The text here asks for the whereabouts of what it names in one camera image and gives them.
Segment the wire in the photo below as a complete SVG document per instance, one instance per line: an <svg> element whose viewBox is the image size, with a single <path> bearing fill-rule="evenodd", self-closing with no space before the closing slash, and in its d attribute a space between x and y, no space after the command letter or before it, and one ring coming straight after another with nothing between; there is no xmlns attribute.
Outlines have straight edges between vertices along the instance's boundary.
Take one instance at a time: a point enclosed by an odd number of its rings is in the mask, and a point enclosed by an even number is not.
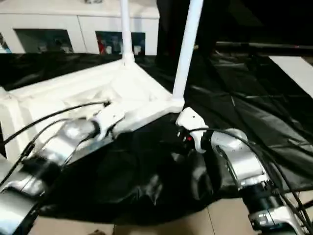
<svg viewBox="0 0 313 235"><path fill-rule="evenodd" d="M311 227L311 222L306 210L303 207L303 204L301 203L299 197L296 195L296 193L294 192L294 190L291 187L291 184L289 183L287 177L285 176L285 174L283 173L282 169L280 168L280 166L278 165L278 163L276 162L275 159L273 159L269 154L267 154L268 156L270 156L271 160L273 161L273 164L275 165L275 167L277 168L277 170L279 171L279 173L281 174L282 178L284 179L284 181L286 182L286 185L288 186L288 188L290 189L290 191L292 192L293 196L295 197L296 201L299 204L299 207L301 208L301 210L303 211L303 214L305 215L305 218L303 218L303 216L300 214L300 212L293 206L293 204L289 201L289 199L284 195L284 190L283 188L280 186L280 184L276 181L276 177L274 177L272 175L272 171L270 169L270 164L268 164L266 161L264 161L263 158L260 157L260 155L257 153L257 151L254 149L254 146L252 146L252 144L250 144L248 141L236 136L235 134L228 132L226 130L220 130L220 129L216 129L216 128L208 128L208 127L203 127L203 128L197 128L197 129L192 129L189 130L188 132L194 132L194 131L212 131L212 132L219 132L222 134L226 134L228 136L234 137L240 141L242 141L244 144L246 144L251 151L259 158L259 160L261 161L261 163L264 165L264 168L266 169L267 173L270 175L272 181L275 183L275 185L277 186L277 188L279 189L279 193L280 196L282 197L282 199L285 201L285 203L289 206L289 208L291 209L291 211L297 215L297 217L300 219L300 221L303 223L303 225L308 229L309 233L311 235L313 235L313 228Z"/></svg>
<svg viewBox="0 0 313 235"><path fill-rule="evenodd" d="M6 176L2 179L2 181L0 182L0 187L3 186L3 184L9 179L9 177L13 174L14 170L18 167L18 165L21 163L21 161L24 159L24 157L28 156L30 154L30 152L34 149L35 147L35 141L39 138L39 136L46 130L48 129L50 126L61 122L61 121L67 121L69 120L68 118L63 118L63 119L59 119L57 121L54 121L52 123L50 123L49 125L47 125L45 128L43 128L40 132L38 132L38 134L26 145L26 147L24 148L24 150L22 151L22 153L20 154L18 160L14 163L14 165L11 167L11 169L9 170L9 172L6 174Z"/></svg>
<svg viewBox="0 0 313 235"><path fill-rule="evenodd" d="M12 134L11 136L9 136L6 140L3 141L3 143L1 143L1 145L6 145L7 143L9 143L12 139L14 139L16 136L18 136L20 133L24 132L25 130L29 129L30 127L36 125L37 123L39 122L42 122L50 117L53 117L53 116L56 116L58 114L62 114L62 113L65 113L65 112L68 112L68 111L71 111L73 109L78 109L78 108L81 108L81 107L85 107L85 106L90 106L90 105L97 105L97 104L103 104L105 107L109 105L108 102L106 101L101 101L101 102L91 102L91 103L87 103L87 104L80 104L80 105L76 105L76 106L73 106L73 107L70 107L70 108L67 108L67 109L63 109L63 110L60 110L60 111L57 111L57 112L54 112L52 114L49 114L47 116L44 116L34 122L32 122L31 124L28 124L27 126L23 127L21 130L17 131L16 133Z"/></svg>

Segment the tile floor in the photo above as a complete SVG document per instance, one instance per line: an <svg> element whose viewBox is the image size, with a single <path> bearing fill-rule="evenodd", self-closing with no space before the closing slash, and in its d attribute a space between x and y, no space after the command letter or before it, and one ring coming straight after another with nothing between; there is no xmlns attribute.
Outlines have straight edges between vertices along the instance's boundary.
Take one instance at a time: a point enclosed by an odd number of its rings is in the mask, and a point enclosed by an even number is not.
<svg viewBox="0 0 313 235"><path fill-rule="evenodd" d="M306 202L313 198L313 191L301 192ZM313 218L313 209L308 210ZM248 211L241 199L224 199L205 210L188 217L151 227L113 226L69 220L38 218L31 235L88 235L101 230L106 235L255 235L248 220Z"/></svg>

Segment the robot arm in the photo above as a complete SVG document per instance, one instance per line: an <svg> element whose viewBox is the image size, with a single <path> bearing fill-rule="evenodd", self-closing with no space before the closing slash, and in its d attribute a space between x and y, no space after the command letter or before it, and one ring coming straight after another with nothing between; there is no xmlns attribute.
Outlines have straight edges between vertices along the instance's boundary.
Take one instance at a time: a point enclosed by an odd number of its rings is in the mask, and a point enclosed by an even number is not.
<svg viewBox="0 0 313 235"><path fill-rule="evenodd" d="M176 124L187 131L207 127L203 118L191 108L181 112ZM247 136L241 130L227 131L247 141ZM280 232L289 225L297 235L304 234L291 209L284 205L278 195L267 193L272 192L274 184L258 157L244 142L220 132L209 134L201 130L190 135L198 152L205 152L211 145L217 156L226 159L228 170L248 208L254 230Z"/></svg>
<svg viewBox="0 0 313 235"><path fill-rule="evenodd" d="M23 162L23 167L0 188L0 235L28 233L42 197L75 150L84 142L92 152L96 150L95 143L101 146L97 143L112 141L108 130L124 117L122 110L118 104L111 104L91 119L66 122L39 151Z"/></svg>
<svg viewBox="0 0 313 235"><path fill-rule="evenodd" d="M110 105L92 119L66 122L55 136L23 163L23 167L0 187L0 235L28 233L38 215L42 197L70 161L77 147L83 143L90 146L89 152L92 152L95 151L94 144L102 146L97 143L112 141L112 134L108 130L124 117L122 110L121 107ZM181 112L176 124L187 134L188 130L207 127L203 118L191 108ZM228 131L247 140L240 130ZM271 191L273 182L248 146L219 132L208 134L203 130L191 132L190 135L198 152L204 153L212 146L216 155L226 159L228 170L249 210L248 217L255 230L280 231L288 224L297 235L304 234L294 214L279 196L260 196Z"/></svg>

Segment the cabinet door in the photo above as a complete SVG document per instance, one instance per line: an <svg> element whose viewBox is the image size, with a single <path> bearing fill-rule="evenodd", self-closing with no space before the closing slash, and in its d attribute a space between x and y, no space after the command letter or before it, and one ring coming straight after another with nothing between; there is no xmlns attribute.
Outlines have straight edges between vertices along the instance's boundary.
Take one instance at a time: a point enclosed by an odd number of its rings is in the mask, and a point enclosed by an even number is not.
<svg viewBox="0 0 313 235"><path fill-rule="evenodd" d="M93 54L121 54L122 23L119 17L79 17L86 49ZM135 54L156 55L158 19L131 18Z"/></svg>
<svg viewBox="0 0 313 235"><path fill-rule="evenodd" d="M12 53L86 52L76 16L2 14L0 33Z"/></svg>

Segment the black cloth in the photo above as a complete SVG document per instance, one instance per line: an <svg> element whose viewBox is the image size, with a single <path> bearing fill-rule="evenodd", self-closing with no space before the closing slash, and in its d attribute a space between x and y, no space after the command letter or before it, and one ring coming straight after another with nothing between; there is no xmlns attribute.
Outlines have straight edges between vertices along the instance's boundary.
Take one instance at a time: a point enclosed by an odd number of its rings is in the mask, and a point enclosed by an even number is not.
<svg viewBox="0 0 313 235"><path fill-rule="evenodd" d="M87 54L0 55L1 69L7 71L0 84L11 90L116 59ZM136 62L172 90L176 69L170 61L157 64L146 56ZM313 188L313 100L269 58L203 60L194 53L185 100L208 126L243 130L260 152L266 149L277 160L296 190ZM177 116L169 114L122 134L69 165L41 215L151 225L200 211L220 198L237 197L222 158L212 151L201 155L183 149Z"/></svg>

